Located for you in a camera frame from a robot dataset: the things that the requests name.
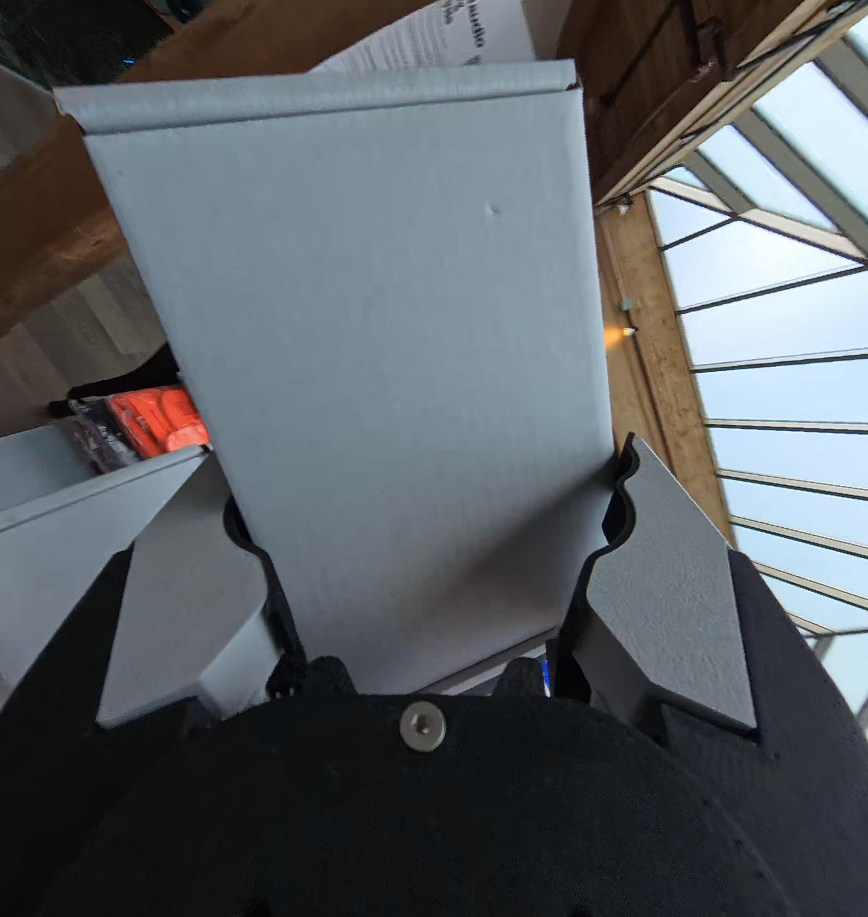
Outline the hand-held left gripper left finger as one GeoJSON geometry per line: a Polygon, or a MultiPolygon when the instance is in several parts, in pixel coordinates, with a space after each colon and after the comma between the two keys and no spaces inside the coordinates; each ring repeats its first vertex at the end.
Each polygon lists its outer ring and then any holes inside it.
{"type": "Polygon", "coordinates": [[[138,536],[96,713],[104,728],[196,699],[225,719],[306,653],[273,561],[207,458],[138,536]]]}

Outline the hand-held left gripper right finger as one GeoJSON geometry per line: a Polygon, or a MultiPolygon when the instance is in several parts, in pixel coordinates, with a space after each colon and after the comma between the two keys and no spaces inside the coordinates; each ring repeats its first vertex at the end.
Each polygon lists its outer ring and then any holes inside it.
{"type": "Polygon", "coordinates": [[[554,692],[598,695],[638,726],[659,704],[736,733],[758,727],[725,537],[629,434],[562,625],[554,692]]]}

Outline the white box wall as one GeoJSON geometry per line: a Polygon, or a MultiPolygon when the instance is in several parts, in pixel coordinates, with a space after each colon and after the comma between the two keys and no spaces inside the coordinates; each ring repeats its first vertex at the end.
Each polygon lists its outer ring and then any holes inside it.
{"type": "Polygon", "coordinates": [[[63,426],[0,438],[0,711],[96,575],[205,457],[192,447],[97,475],[63,426]]]}

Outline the white cardboard box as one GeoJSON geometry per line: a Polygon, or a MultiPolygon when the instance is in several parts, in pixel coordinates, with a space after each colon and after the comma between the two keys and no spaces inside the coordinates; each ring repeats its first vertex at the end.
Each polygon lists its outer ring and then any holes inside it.
{"type": "Polygon", "coordinates": [[[614,437],[573,61],[60,88],[311,656],[560,627],[614,437]]]}

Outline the stack of wrapped coloured cloths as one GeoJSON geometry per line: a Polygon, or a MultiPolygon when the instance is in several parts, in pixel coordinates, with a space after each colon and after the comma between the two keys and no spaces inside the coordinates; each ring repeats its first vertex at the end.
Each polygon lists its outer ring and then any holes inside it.
{"type": "Polygon", "coordinates": [[[181,384],[71,397],[48,403],[46,410],[64,423],[98,474],[187,448],[211,447],[210,434],[181,384]]]}

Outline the wooden roof beam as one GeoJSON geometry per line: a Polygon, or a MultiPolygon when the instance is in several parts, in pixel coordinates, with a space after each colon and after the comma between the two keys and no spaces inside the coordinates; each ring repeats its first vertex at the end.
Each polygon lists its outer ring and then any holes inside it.
{"type": "Polygon", "coordinates": [[[735,545],[648,194],[597,213],[594,228],[603,326],[637,328],[606,349],[615,446],[643,438],[735,545]]]}

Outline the glass skylight window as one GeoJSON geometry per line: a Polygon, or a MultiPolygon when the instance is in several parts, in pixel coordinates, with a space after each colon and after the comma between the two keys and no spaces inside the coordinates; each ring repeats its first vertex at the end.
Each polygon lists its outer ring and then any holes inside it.
{"type": "Polygon", "coordinates": [[[868,2],[649,203],[738,548],[868,739],[868,2]]]}

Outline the wooden pillar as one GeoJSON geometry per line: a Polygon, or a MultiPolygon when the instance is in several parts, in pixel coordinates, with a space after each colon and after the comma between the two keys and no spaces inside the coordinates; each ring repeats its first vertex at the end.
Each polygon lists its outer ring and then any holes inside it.
{"type": "MultiPolygon", "coordinates": [[[[221,1],[115,86],[306,73],[429,6],[421,1],[221,1]]],[[[126,248],[73,117],[56,115],[0,171],[0,338],[126,248]]]]}

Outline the dark wooden ceiling beam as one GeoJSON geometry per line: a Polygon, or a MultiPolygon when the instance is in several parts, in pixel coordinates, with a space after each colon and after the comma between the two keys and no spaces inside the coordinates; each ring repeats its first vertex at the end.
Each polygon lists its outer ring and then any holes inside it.
{"type": "Polygon", "coordinates": [[[557,56],[583,88],[593,204],[630,194],[868,2],[575,1],[557,56]]]}

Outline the white printed paper notice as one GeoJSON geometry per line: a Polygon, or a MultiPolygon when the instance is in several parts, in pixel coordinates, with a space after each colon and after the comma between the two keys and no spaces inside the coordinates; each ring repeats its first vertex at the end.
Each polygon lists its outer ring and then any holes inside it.
{"type": "Polygon", "coordinates": [[[374,32],[314,72],[364,75],[535,59],[519,1],[439,1],[374,32]]]}

